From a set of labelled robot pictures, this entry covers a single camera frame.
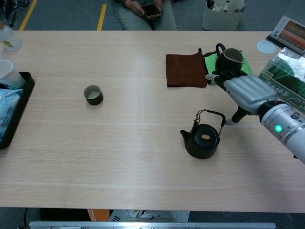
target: wire handle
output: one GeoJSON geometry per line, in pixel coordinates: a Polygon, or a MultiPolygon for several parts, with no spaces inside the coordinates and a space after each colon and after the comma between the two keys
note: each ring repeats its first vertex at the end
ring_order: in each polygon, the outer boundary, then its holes
{"type": "Polygon", "coordinates": [[[222,114],[222,113],[219,113],[219,112],[216,112],[216,111],[210,111],[210,110],[206,110],[206,109],[200,110],[200,111],[197,112],[196,118],[194,119],[194,125],[193,125],[193,127],[192,127],[192,132],[193,132],[193,133],[196,133],[197,126],[198,126],[198,124],[199,124],[200,121],[201,121],[200,115],[201,115],[201,113],[202,113],[203,111],[206,111],[206,112],[208,112],[208,113],[212,113],[212,114],[215,114],[215,115],[219,115],[219,116],[221,116],[221,117],[223,118],[223,120],[222,120],[222,122],[221,122],[221,125],[220,125],[219,134],[218,134],[218,137],[219,137],[221,131],[223,130],[224,124],[225,124],[225,116],[224,116],[224,114],[222,114]]]}

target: teapot lid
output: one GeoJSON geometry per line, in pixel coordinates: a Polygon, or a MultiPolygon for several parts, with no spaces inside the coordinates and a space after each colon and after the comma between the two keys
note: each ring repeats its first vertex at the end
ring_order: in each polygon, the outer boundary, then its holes
{"type": "Polygon", "coordinates": [[[193,142],[200,148],[213,150],[219,144],[220,138],[214,127],[199,124],[195,133],[192,131],[193,142]]]}

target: white cup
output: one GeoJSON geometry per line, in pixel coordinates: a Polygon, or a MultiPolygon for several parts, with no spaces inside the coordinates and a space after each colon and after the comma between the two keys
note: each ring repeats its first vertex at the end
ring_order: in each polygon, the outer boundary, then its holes
{"type": "Polygon", "coordinates": [[[0,83],[9,89],[20,89],[26,81],[11,62],[0,61],[0,83]]]}

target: black kettle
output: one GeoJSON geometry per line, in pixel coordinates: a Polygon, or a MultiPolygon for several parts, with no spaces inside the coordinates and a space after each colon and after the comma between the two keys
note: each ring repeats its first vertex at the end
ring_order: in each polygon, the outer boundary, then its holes
{"type": "Polygon", "coordinates": [[[243,64],[245,63],[242,53],[233,48],[226,49],[221,43],[216,45],[217,60],[215,63],[215,69],[217,71],[240,71],[243,64]]]}
{"type": "Polygon", "coordinates": [[[198,111],[192,130],[190,132],[185,130],[180,131],[187,152],[198,159],[208,159],[213,156],[220,142],[219,136],[224,124],[225,116],[222,113],[210,110],[198,111]],[[219,133],[214,127],[208,124],[199,124],[200,114],[203,111],[220,115],[223,118],[219,133]]]}

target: gray carpet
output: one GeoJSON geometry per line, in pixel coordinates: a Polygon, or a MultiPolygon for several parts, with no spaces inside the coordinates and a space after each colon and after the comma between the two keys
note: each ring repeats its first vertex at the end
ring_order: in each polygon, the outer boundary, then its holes
{"type": "MultiPolygon", "coordinates": [[[[237,30],[273,30],[290,2],[291,0],[245,0],[245,15],[237,30]]],[[[204,0],[183,0],[173,4],[178,30],[202,31],[204,3],[204,0]]],[[[109,0],[38,0],[25,30],[96,30],[102,4],[107,4],[103,30],[122,30],[109,0]]],[[[25,9],[18,13],[18,27],[26,12],[25,9]]],[[[24,210],[0,208],[0,229],[23,227],[24,210]]],[[[39,209],[30,208],[27,222],[39,219],[39,209]]],[[[305,214],[191,212],[189,221],[272,222],[276,223],[278,229],[305,228],[305,214]]]]}

